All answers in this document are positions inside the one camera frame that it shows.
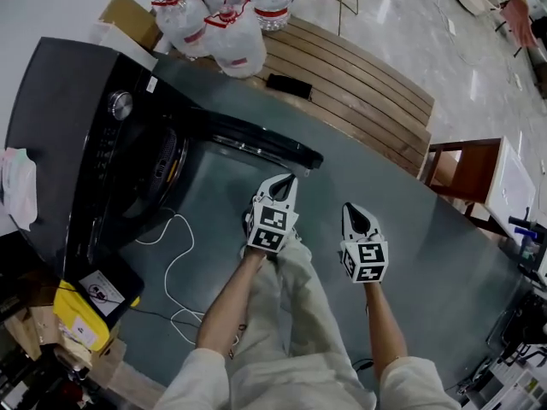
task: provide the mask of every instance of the white wall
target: white wall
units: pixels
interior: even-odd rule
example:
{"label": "white wall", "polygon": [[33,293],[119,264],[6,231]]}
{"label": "white wall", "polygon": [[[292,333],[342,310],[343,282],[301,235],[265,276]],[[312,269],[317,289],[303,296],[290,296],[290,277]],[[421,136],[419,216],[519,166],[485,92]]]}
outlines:
{"label": "white wall", "polygon": [[[0,147],[26,65],[40,37],[85,41],[110,0],[0,0]],[[149,9],[152,0],[136,0]],[[0,235],[13,230],[0,208]]]}

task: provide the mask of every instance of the person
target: person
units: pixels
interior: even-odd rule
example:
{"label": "person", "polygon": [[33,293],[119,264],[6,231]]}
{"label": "person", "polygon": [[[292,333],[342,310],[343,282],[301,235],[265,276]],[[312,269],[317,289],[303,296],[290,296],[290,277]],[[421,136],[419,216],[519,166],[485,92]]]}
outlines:
{"label": "person", "polygon": [[[203,317],[196,348],[155,409],[375,409],[376,396],[352,368],[311,258],[295,232],[276,263],[264,251],[247,247]],[[281,282],[291,300],[289,354],[279,335]],[[380,408],[460,409],[444,393],[435,365],[408,357],[380,284],[364,286]],[[245,313],[247,328],[234,348],[228,379],[225,357]]]}

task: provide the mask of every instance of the white shirt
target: white shirt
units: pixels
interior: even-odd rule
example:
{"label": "white shirt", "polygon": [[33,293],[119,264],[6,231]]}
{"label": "white shirt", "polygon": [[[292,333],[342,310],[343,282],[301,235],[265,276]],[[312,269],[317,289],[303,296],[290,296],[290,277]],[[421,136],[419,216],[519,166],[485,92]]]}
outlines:
{"label": "white shirt", "polygon": [[[155,410],[374,410],[376,396],[336,354],[313,354],[248,365],[229,386],[222,355],[195,349]],[[460,410],[443,390],[435,365],[405,357],[380,380],[381,410]]]}

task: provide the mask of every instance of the white sleeve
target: white sleeve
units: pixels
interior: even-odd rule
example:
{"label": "white sleeve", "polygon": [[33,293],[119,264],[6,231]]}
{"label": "white sleeve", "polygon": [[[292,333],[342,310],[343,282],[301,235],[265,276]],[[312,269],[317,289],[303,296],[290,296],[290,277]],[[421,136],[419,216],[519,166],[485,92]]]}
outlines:
{"label": "white sleeve", "polygon": [[461,410],[443,389],[435,365],[424,359],[404,357],[393,361],[379,383],[382,410]]}
{"label": "white sleeve", "polygon": [[154,410],[218,410],[229,397],[224,357],[210,349],[194,349]]}

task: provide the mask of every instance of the glossy gray floor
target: glossy gray floor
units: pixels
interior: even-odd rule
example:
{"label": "glossy gray floor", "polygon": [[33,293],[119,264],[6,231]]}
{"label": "glossy gray floor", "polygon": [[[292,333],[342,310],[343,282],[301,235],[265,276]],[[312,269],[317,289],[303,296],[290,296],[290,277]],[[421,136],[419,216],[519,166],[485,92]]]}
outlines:
{"label": "glossy gray floor", "polygon": [[[344,1],[355,7],[356,0]],[[295,0],[293,13],[338,30],[334,0]],[[534,86],[527,53],[514,58],[517,46],[511,33],[494,32],[500,23],[499,15],[477,18],[456,0],[359,0],[358,15],[343,8],[341,36],[432,94],[435,107],[428,130],[434,143],[504,135],[515,150],[520,148],[537,190],[543,178],[541,159],[547,166],[547,145],[542,144],[547,141],[547,108]],[[532,214],[547,221],[547,195],[539,202]]]}
{"label": "glossy gray floor", "polygon": [[[321,168],[300,182],[297,229],[314,255],[353,361],[370,356],[370,344],[363,288],[349,281],[338,260],[341,208],[348,201],[373,212],[389,241],[383,286],[410,352],[434,360],[447,387],[473,370],[487,354],[485,338],[520,282],[513,263],[493,242],[386,158],[289,105],[182,61],[163,58],[157,72],[205,108],[290,135],[324,155]],[[196,247],[168,280],[187,307],[207,309],[232,274],[244,242],[240,215],[256,187],[275,172],[214,153],[203,158],[184,204],[176,208],[190,222]],[[144,240],[160,233],[157,229]],[[178,309],[163,293],[163,275],[190,243],[185,224],[176,220],[161,243],[133,243],[122,250],[145,281],[140,308],[166,316]],[[178,319],[191,321],[191,316]],[[195,337],[191,326],[181,329]],[[121,338],[127,342],[126,361],[162,384],[171,381],[192,349],[168,321],[137,312],[124,317]],[[375,388],[370,371],[361,379]]]}

